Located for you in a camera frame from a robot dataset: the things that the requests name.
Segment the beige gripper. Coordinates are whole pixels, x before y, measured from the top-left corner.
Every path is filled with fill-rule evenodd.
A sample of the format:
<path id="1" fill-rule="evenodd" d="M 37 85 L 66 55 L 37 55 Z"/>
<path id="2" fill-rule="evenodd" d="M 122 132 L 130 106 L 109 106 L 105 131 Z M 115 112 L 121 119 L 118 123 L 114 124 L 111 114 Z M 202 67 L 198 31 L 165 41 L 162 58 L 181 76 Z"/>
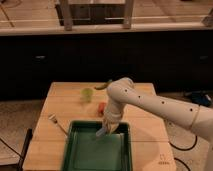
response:
<path id="1" fill-rule="evenodd" d="M 119 122 L 104 118 L 102 122 L 102 126 L 106 129 L 107 134 L 111 134 L 118 128 Z"/>

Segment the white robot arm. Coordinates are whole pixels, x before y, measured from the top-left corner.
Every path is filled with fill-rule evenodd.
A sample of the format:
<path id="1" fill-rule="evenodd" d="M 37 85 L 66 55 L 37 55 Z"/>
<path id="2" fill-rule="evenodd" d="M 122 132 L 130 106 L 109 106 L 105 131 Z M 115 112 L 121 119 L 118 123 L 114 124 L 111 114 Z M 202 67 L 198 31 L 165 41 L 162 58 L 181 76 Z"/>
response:
<path id="1" fill-rule="evenodd" d="M 124 115 L 126 104 L 136 106 L 189 130 L 209 142 L 204 171 L 213 171 L 213 109 L 202 105 L 139 92 L 133 81 L 124 77 L 106 88 L 108 103 L 104 109 L 103 127 L 113 132 Z"/>

